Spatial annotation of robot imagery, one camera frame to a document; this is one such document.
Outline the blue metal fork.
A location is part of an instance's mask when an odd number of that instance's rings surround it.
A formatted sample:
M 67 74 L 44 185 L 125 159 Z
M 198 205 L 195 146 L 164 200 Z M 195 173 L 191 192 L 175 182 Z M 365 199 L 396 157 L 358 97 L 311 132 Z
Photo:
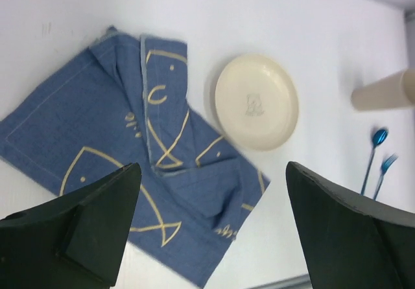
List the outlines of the blue metal fork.
M 393 154 L 391 156 L 389 156 L 388 158 L 386 158 L 382 164 L 381 164 L 381 173 L 379 176 L 379 180 L 377 182 L 377 186 L 375 188 L 375 192 L 373 195 L 373 200 L 376 200 L 379 192 L 381 190 L 382 184 L 383 184 L 383 180 L 385 178 L 385 175 L 388 171 L 388 169 L 392 166 L 392 164 L 398 159 L 398 156 L 396 154 Z

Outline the cream ceramic plate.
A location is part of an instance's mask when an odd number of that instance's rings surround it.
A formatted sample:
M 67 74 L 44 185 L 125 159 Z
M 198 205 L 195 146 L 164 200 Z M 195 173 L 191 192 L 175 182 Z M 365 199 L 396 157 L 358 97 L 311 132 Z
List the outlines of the cream ceramic plate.
M 271 151 L 286 143 L 299 117 L 290 76 L 261 54 L 234 58 L 215 87 L 215 109 L 226 137 L 238 146 Z

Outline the beige cup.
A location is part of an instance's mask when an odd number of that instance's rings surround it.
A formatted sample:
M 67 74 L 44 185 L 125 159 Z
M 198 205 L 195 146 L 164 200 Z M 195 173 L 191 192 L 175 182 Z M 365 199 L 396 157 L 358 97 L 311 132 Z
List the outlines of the beige cup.
M 353 90 L 357 111 L 391 110 L 414 106 L 414 70 L 407 69 Z

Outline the blue metal spoon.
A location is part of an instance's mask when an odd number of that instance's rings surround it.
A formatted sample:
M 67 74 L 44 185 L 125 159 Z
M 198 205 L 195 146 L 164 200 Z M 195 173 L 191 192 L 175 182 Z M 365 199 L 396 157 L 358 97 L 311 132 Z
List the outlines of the blue metal spoon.
M 372 133 L 372 137 L 371 137 L 372 150 L 371 150 L 370 157 L 369 157 L 369 160 L 368 160 L 368 165 L 367 165 L 367 168 L 366 168 L 364 181 L 363 181 L 362 187 L 361 187 L 361 192 L 360 192 L 361 195 L 364 195 L 364 193 L 366 191 L 368 177 L 370 175 L 370 170 L 371 170 L 372 163 L 373 163 L 373 160 L 374 160 L 376 148 L 384 143 L 384 141 L 388 137 L 388 133 L 389 133 L 389 131 L 388 131 L 387 127 L 379 128 L 379 129 L 377 129 L 376 131 L 374 131 Z

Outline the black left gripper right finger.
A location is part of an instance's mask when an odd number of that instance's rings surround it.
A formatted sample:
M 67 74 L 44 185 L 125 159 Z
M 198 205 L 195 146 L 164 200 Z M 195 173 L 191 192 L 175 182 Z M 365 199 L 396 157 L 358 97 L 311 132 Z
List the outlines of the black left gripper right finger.
M 313 288 L 414 287 L 414 214 L 293 161 L 285 175 Z

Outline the blue fish-print placemat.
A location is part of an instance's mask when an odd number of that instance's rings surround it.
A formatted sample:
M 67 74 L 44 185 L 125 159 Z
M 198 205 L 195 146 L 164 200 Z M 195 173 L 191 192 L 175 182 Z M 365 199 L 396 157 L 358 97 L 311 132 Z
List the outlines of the blue fish-print placemat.
M 185 42 L 110 27 L 1 121 L 1 158 L 58 196 L 138 163 L 129 240 L 203 288 L 270 182 L 186 94 Z

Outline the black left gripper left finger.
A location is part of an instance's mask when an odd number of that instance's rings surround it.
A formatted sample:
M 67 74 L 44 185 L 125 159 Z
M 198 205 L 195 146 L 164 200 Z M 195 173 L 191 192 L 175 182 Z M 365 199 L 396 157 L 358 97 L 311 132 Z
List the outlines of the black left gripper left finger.
M 141 185 L 141 167 L 1 220 L 2 288 L 115 286 Z

